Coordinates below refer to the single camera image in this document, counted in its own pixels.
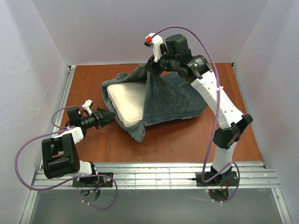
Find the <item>cream bear print pillow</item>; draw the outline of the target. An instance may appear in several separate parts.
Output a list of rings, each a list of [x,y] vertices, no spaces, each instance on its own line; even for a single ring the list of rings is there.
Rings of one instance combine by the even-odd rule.
[[[108,97],[125,127],[133,127],[143,119],[146,84],[125,82],[107,88]]]

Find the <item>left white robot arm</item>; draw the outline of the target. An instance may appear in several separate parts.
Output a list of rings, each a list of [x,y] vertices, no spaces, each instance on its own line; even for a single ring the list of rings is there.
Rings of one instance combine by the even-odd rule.
[[[86,112],[87,116],[83,116],[79,107],[68,109],[69,126],[66,131],[42,140],[43,170],[48,179],[97,174],[92,162],[79,159],[76,144],[85,138],[88,129],[98,129],[112,123],[115,113],[100,108]]]

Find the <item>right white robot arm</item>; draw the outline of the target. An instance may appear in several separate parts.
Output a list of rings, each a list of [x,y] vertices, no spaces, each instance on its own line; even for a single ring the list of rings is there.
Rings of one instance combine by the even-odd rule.
[[[187,38],[181,34],[165,40],[150,33],[144,45],[153,49],[146,69],[159,76],[163,71],[174,71],[201,95],[216,116],[211,144],[215,144],[215,156],[210,172],[202,173],[203,183],[220,184],[228,179],[232,170],[235,146],[243,132],[252,123],[251,115],[244,115],[230,100],[219,76],[211,64],[202,56],[194,56],[188,47]]]

